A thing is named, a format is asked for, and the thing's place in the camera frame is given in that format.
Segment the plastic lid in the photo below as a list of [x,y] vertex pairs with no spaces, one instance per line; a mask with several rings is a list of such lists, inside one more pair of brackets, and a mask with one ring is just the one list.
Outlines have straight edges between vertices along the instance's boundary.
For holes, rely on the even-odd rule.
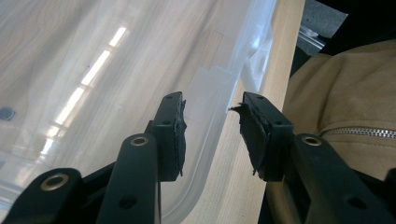
[[184,176],[162,184],[163,223],[198,201],[236,83],[257,91],[275,0],[34,1],[0,7],[0,209],[57,167],[88,175],[183,91]]

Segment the screw hole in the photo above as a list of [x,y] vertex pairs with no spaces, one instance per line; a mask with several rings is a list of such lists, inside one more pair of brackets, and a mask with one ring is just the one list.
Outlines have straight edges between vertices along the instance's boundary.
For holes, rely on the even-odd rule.
[[321,141],[319,139],[309,136],[303,137],[303,142],[313,147],[318,147],[321,145]]
[[134,195],[127,195],[119,201],[119,207],[122,209],[130,209],[137,204],[137,199]]
[[44,191],[52,191],[65,185],[69,180],[69,176],[65,174],[56,174],[49,176],[41,183],[40,188]]
[[366,203],[362,199],[355,196],[348,196],[346,202],[349,203],[349,205],[356,207],[360,210],[364,210],[367,208]]
[[148,143],[148,139],[146,137],[136,137],[132,139],[131,145],[136,147],[141,147]]

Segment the metal zipper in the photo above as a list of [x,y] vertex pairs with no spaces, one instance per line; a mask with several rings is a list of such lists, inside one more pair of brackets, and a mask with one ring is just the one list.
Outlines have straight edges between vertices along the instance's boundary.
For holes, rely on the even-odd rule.
[[338,128],[329,130],[323,133],[321,136],[323,137],[325,135],[333,134],[358,134],[374,137],[396,138],[396,131],[370,128]]

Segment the beige fabric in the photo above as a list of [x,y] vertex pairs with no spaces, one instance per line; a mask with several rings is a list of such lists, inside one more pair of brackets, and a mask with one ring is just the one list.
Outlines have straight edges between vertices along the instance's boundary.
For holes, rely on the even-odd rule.
[[[290,79],[283,112],[295,133],[345,127],[396,130],[396,41],[312,57]],[[384,179],[396,167],[396,139],[352,134],[325,138],[350,167],[367,175]],[[276,207],[286,206],[282,188],[267,188]]]

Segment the black mechanical arm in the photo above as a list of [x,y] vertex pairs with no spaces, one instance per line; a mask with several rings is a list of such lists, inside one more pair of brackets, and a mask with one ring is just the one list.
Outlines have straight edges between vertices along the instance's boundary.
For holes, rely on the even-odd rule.
[[[186,143],[181,92],[163,98],[144,133],[126,138],[116,162],[81,178],[55,169],[22,193],[4,223],[161,223],[162,181],[182,174]],[[353,171],[325,139],[294,135],[267,99],[245,92],[240,115],[253,174],[284,182],[296,223],[396,223],[396,170],[385,181]],[[259,222],[273,223],[263,197]]]
[[163,97],[145,132],[126,138],[117,160],[91,175],[40,175],[4,223],[161,223],[160,182],[175,181],[184,164],[184,105],[181,92]]
[[[385,181],[353,171],[325,139],[292,133],[292,124],[264,97],[245,92],[232,108],[254,172],[284,181],[295,223],[396,223],[396,170]],[[273,223],[264,196],[259,222]]]

